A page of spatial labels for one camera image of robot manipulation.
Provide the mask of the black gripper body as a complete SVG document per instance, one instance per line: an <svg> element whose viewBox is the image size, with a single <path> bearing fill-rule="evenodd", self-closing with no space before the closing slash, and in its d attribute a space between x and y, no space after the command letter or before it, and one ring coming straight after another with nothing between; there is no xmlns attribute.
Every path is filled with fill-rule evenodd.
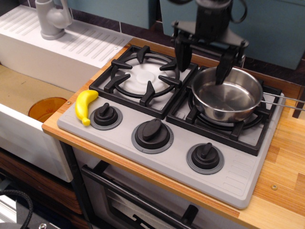
<svg viewBox="0 0 305 229"><path fill-rule="evenodd" d="M232 2L197 2L194 21L174 21L173 40L184 37L190 47L210 46L212 43L231 47L247 48L249 41L232 32L229 24L241 23L247 16L247 5L242 2L244 12L239 19L232 16Z"/></svg>

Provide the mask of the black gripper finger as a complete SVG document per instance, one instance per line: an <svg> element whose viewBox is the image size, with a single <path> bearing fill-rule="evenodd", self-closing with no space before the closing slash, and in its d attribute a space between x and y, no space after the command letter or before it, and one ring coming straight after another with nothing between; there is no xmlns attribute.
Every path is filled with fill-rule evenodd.
<svg viewBox="0 0 305 229"><path fill-rule="evenodd" d="M184 72L191 62L192 48L184 37L178 36L174 41L174 49L177 67L181 72Z"/></svg>
<svg viewBox="0 0 305 229"><path fill-rule="evenodd" d="M244 48L229 47L221 56L216 67L216 85L221 85L234 66L241 67L244 62Z"/></svg>

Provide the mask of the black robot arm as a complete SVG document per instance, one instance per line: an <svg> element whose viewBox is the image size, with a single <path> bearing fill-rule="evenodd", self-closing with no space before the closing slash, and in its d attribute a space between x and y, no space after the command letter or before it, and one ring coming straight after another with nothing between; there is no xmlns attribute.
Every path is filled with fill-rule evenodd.
<svg viewBox="0 0 305 229"><path fill-rule="evenodd" d="M247 16L234 20L231 0L198 0L195 21L174 21L173 39L176 63L185 71L191 62L193 49L213 51L221 55L216 68L216 85L224 82L232 67L241 64L249 42L235 34L229 24L241 23Z"/></svg>

